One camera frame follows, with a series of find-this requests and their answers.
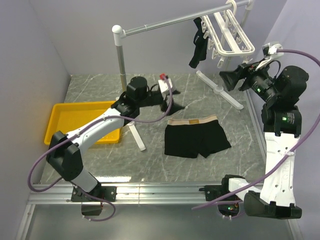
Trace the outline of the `black underwear with beige waistband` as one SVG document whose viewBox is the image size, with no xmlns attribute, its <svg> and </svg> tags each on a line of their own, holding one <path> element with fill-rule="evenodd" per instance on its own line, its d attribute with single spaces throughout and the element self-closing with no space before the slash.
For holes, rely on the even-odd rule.
<svg viewBox="0 0 320 240">
<path fill-rule="evenodd" d="M 204 118 L 170 119 L 164 133 L 164 154 L 196 159 L 231 148 L 216 115 Z"/>
</svg>

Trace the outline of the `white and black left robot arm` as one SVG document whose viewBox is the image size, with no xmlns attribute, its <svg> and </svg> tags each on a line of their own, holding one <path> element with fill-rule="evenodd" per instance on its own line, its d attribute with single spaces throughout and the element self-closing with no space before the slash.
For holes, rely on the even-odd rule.
<svg viewBox="0 0 320 240">
<path fill-rule="evenodd" d="M 138 117 L 140 108 L 162 105 L 165 101 L 160 89 L 149 87 L 144 77 L 133 77 L 119 99 L 96 119 L 66 134 L 56 132 L 46 161 L 65 181 L 80 188 L 89 201 L 102 198 L 101 183 L 85 169 L 82 155 L 98 140 Z"/>
</svg>

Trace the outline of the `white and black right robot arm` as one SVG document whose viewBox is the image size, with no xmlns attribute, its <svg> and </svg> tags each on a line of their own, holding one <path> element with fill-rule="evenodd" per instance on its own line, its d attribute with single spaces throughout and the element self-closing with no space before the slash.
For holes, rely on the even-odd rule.
<svg viewBox="0 0 320 240">
<path fill-rule="evenodd" d="M 237 83 L 239 91 L 251 89 L 262 100 L 261 110 L 266 143 L 265 173 L 261 190 L 250 187 L 238 193 L 237 186 L 228 182 L 220 187 L 226 200 L 235 196 L 243 200 L 248 216 L 271 219 L 299 219 L 302 209 L 296 205 L 293 176 L 295 151 L 292 147 L 300 139 L 302 115 L 296 105 L 307 88 L 309 74 L 294 65 L 285 67 L 278 76 L 271 77 L 269 65 L 259 68 L 259 63 L 239 65 L 233 71 L 220 71 L 228 91 Z"/>
</svg>

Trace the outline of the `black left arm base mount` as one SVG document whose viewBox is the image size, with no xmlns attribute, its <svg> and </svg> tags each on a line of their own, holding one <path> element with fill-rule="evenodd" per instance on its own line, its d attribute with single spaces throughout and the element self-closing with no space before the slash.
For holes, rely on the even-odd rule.
<svg viewBox="0 0 320 240">
<path fill-rule="evenodd" d="M 88 193 L 89 195 L 104 199 L 109 202 L 115 202 L 116 201 L 116 195 L 117 195 L 117 187 L 116 186 L 98 186 L 95 189 L 93 189 L 91 192 Z M 71 202 L 94 202 L 96 201 L 92 197 L 86 196 L 79 187 L 74 187 L 71 194 Z"/>
</svg>

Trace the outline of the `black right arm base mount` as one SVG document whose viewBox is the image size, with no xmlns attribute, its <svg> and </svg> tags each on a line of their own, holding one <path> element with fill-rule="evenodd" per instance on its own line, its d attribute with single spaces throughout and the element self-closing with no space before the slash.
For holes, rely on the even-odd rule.
<svg viewBox="0 0 320 240">
<path fill-rule="evenodd" d="M 223 195 L 228 194 L 230 191 L 222 185 L 205 185 L 198 189 L 199 192 L 204 192 L 205 200 L 207 202 L 213 201 Z"/>
</svg>

